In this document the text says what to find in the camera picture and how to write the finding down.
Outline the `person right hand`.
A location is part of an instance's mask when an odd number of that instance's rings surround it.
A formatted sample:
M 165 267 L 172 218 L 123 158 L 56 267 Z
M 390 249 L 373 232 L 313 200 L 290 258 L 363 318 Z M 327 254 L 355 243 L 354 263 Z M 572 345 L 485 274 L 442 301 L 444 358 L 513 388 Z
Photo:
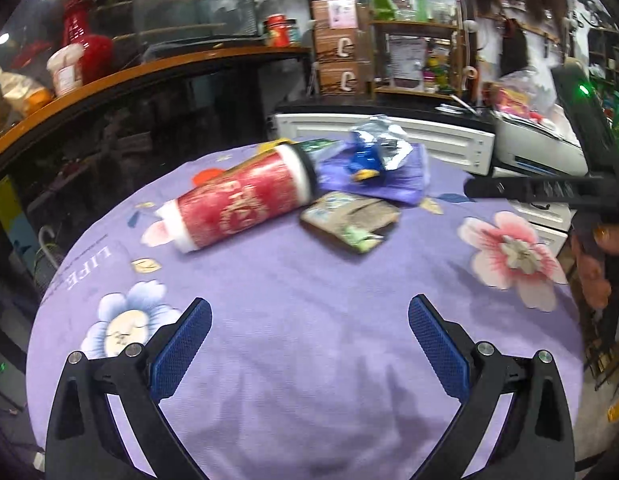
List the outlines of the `person right hand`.
M 619 257 L 619 224 L 597 226 L 594 229 L 594 240 L 603 252 Z M 608 305 L 612 286 L 605 278 L 603 264 L 585 252 L 581 241 L 575 234 L 571 235 L 571 251 L 587 304 L 594 309 L 604 309 Z

